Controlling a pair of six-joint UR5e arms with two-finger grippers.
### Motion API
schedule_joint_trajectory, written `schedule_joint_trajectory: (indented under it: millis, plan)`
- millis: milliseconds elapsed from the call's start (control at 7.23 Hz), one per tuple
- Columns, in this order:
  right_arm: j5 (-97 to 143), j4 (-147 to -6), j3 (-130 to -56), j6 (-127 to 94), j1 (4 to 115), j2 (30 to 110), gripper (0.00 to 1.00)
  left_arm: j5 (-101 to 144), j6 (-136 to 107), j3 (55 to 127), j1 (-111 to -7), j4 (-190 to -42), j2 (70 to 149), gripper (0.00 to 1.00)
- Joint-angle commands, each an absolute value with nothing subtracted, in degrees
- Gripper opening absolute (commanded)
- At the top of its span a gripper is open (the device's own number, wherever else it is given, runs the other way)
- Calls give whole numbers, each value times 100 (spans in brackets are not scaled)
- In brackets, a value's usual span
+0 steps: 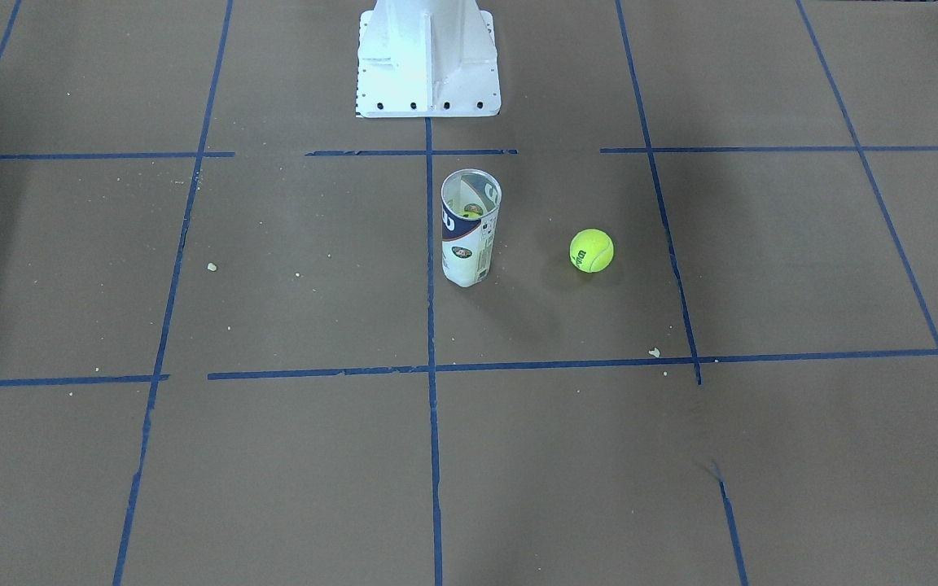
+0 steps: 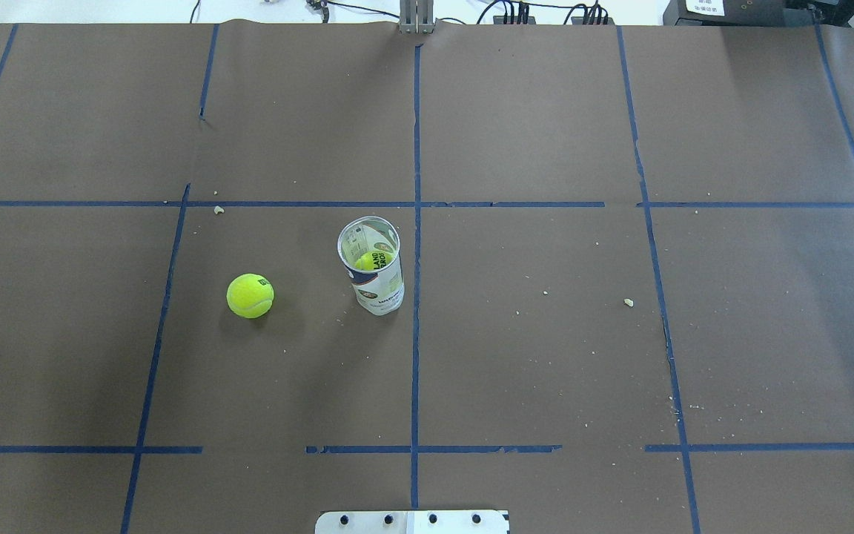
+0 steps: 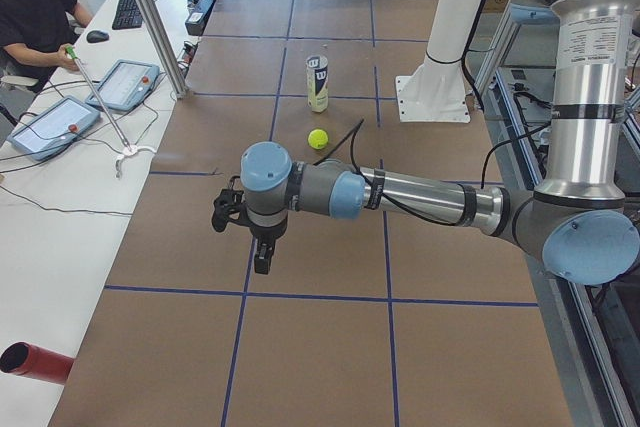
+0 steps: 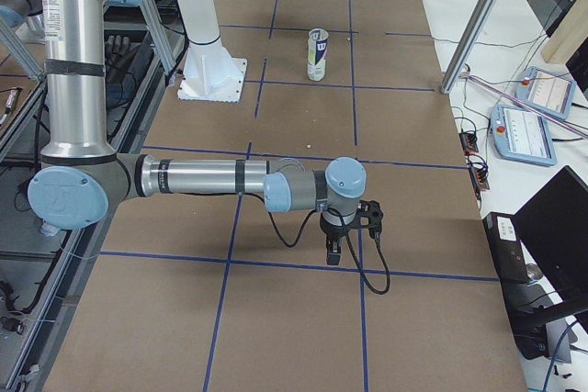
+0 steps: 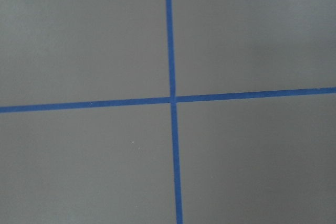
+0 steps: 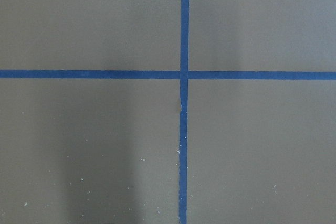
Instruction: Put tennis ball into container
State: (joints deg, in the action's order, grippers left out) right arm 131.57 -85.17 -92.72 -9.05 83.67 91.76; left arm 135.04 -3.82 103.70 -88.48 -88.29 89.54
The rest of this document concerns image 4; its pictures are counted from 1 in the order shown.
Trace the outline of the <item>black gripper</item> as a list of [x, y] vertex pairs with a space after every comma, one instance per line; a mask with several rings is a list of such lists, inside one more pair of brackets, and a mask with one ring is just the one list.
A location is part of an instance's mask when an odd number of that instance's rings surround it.
[[340, 263], [341, 239], [349, 230], [359, 227], [359, 216], [343, 216], [341, 220], [336, 215], [321, 214], [320, 227], [326, 235], [326, 264], [338, 265]]

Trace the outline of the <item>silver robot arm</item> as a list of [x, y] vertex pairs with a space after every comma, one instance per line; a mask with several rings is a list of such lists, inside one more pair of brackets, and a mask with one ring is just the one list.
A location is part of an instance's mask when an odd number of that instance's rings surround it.
[[135, 197], [248, 195], [269, 214], [319, 213], [326, 262], [338, 264], [351, 230], [367, 225], [367, 174], [342, 157], [319, 171], [288, 160], [157, 160], [107, 141], [104, 7], [108, 0], [42, 0], [50, 140], [28, 186], [38, 217], [62, 230], [100, 221]]

